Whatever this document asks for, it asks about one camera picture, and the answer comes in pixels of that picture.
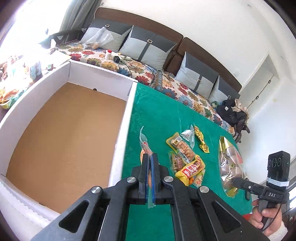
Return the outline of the clear pack orange snack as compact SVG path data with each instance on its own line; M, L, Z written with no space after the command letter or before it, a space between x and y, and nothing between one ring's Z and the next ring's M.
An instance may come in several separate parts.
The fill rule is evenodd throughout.
M140 147L142 149L140 152L140 162L142 162L143 154L148 154L147 205L148 205L148 208L154 208L155 203L154 203L153 197L152 197L152 173L151 173L151 157L152 157L153 152L149 147L147 137L142 133L143 129L144 129L144 126L141 127L140 132L139 132L139 143L140 143Z

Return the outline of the brown snack pack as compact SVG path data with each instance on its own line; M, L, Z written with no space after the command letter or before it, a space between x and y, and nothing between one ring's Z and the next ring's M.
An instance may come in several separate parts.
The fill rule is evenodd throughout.
M171 170L174 173L182 170L182 168L185 166L182 157L179 154L176 154L174 151L169 151L168 155L171 163Z

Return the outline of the yellow tray snack pack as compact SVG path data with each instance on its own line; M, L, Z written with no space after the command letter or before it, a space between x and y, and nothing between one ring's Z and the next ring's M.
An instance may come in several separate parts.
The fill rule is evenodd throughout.
M185 164L189 164L190 162L194 161L196 154L178 132L169 137L166 140L166 144L170 146L170 148L176 154L179 154L182 157L182 160Z

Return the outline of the large yellow red snack bag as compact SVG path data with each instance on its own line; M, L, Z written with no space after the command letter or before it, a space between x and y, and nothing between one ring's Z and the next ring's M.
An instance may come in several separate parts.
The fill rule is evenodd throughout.
M195 155L192 162L185 165L180 171L175 173L175 177L178 178L185 186L190 186L194 177L205 169L205 163L199 155Z

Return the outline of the white triangular snack pack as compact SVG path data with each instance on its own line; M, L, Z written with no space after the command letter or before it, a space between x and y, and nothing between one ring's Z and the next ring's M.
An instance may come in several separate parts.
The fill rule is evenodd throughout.
M185 130L181 133L182 138L187 142L189 142L190 147L192 147L192 143L193 143L192 134L193 134L192 130Z

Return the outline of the white pack red logo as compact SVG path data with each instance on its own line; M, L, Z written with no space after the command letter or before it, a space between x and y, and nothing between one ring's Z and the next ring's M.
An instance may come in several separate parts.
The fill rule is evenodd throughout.
M202 185L202 181L203 181L203 178L204 178L204 174L205 174L205 171L206 169L203 169L201 170L194 178L194 181L193 181L193 185L196 187L196 188L199 188L201 185Z

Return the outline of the dried fruit bag red label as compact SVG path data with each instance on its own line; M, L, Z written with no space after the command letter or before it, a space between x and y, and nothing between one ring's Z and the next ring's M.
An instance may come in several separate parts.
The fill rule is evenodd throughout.
M233 179L247 179L247 173L240 153L224 136L219 139L218 160L223 190L228 197L234 197L238 193L238 188L234 187Z

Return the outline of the clear narrow snack pack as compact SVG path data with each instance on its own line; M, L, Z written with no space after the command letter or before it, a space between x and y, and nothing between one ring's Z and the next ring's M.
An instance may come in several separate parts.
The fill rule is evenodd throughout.
M195 146L195 130L193 125L190 125L190 136L189 136L190 147L193 149Z

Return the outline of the yellow wrapper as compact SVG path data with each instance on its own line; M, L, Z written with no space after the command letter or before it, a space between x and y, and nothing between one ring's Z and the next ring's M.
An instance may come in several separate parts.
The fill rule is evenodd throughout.
M200 141L200 144L199 144L200 149L205 153L209 153L209 147L204 141L203 133L199 130L197 126L194 126L194 132L198 140Z

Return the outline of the white cardboard box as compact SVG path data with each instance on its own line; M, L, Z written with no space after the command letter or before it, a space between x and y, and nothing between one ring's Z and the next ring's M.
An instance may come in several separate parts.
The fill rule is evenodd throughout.
M95 185L122 175L137 81L69 61L1 120L1 216L30 240Z

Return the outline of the pile of dark clothes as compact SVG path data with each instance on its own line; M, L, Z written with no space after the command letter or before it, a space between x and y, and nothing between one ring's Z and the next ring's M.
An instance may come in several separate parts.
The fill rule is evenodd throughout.
M234 136L240 134L241 131L250 133L250 129L247 126L249 113L247 108L242 106L239 99L227 99L222 101L217 106L216 111L224 121L233 127Z

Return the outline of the grey pillow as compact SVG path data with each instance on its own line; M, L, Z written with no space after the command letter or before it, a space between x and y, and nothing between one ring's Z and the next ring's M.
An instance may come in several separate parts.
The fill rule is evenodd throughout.
M219 73L185 52L176 79L193 92L208 99Z
M161 35L133 26L119 52L156 70L162 70L170 51L176 45Z
M240 94L236 92L220 75L211 90L208 101L221 104L227 99L239 99Z
M102 18L94 19L79 41L84 48L118 52L133 25Z

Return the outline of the far right grey pillow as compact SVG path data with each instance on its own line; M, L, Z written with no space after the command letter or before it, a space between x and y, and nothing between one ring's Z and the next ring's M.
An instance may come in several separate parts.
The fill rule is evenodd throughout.
M227 99L239 99L240 94L236 92L220 75L211 90L208 101L221 104Z

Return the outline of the floral bed sheet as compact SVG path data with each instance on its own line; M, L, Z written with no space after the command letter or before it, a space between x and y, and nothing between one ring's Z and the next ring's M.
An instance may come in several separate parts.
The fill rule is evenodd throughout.
M105 59L106 50L100 48L96 50L84 49L81 44L74 41L53 47L51 52L54 51L60 51L63 54L69 55L74 61L95 65L131 77L139 83L179 101L219 125L230 134L234 134L233 127L217 114L206 98L187 88L169 72L156 70L130 58L124 59L121 63L115 63L111 59Z

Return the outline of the black power adapter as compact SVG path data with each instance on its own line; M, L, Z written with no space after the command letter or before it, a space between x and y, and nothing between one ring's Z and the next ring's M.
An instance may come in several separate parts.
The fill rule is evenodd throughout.
M113 61L114 61L115 63L120 63L120 62L122 61L122 57L116 55L116 56L114 56Z

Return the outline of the white bottle red cap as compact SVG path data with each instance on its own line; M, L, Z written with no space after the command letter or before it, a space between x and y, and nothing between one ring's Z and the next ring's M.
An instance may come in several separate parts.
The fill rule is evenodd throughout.
M106 51L106 54L105 54L105 59L109 60L111 58L111 54L112 54L112 51L111 50L107 50Z

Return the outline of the clear plastic bag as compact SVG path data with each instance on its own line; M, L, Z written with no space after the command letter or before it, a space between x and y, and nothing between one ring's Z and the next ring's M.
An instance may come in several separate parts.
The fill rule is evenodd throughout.
M101 28L98 30L91 38L88 40L83 41L81 44L83 45L84 49L97 49L101 46L111 42L113 40L113 36L106 27Z

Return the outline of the far left grey pillow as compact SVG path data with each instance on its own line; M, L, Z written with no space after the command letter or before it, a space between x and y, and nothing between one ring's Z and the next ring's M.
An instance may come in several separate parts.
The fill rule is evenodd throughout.
M79 41L84 48L118 52L133 25L102 18L94 19Z

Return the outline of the brown headboard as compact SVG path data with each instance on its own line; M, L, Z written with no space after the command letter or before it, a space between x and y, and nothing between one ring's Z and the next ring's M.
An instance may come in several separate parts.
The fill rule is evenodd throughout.
M179 82L205 98L240 97L241 84L216 58L165 25L126 11L98 8L89 28L106 28L113 35L110 49L173 73Z

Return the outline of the black chair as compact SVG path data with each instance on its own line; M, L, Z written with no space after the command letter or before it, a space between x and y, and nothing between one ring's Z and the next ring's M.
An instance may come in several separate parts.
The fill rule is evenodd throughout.
M40 42L40 45L45 49L51 48L51 42L54 41L55 45L61 45L73 40L80 40L82 38L82 29L76 30L64 30L58 33L54 33Z

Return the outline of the grey curtain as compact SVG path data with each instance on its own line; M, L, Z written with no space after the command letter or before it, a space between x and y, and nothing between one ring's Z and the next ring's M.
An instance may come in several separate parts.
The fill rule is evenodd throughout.
M77 30L88 27L101 2L102 1L99 0L71 1L62 20L60 31Z

